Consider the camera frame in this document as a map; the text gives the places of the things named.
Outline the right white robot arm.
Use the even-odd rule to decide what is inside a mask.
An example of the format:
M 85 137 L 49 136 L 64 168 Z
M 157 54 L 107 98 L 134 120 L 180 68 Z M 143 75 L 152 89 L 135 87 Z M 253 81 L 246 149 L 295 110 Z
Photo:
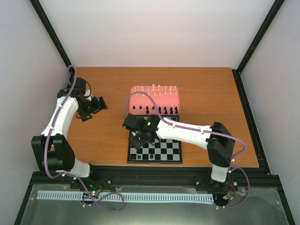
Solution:
M 226 182 L 235 140 L 223 124 L 215 122 L 212 126 L 200 126 L 173 121 L 160 115 L 150 115 L 144 119 L 129 114 L 122 126 L 131 132 L 129 143 L 137 150 L 152 139 L 172 139 L 207 150 L 212 164 L 212 182 Z

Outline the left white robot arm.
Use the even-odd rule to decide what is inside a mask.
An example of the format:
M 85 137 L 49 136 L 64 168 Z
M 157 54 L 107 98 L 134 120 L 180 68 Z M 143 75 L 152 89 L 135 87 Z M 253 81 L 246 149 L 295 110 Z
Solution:
M 75 113 L 79 119 L 87 121 L 92 115 L 108 109 L 103 97 L 93 97 L 91 91 L 81 88 L 61 89 L 57 93 L 57 103 L 45 130 L 34 136 L 31 146 L 39 170 L 56 172 L 53 177 L 70 174 L 81 178 L 86 188 L 94 188 L 98 178 L 91 173 L 91 165 L 75 158 L 68 143 L 68 130 Z

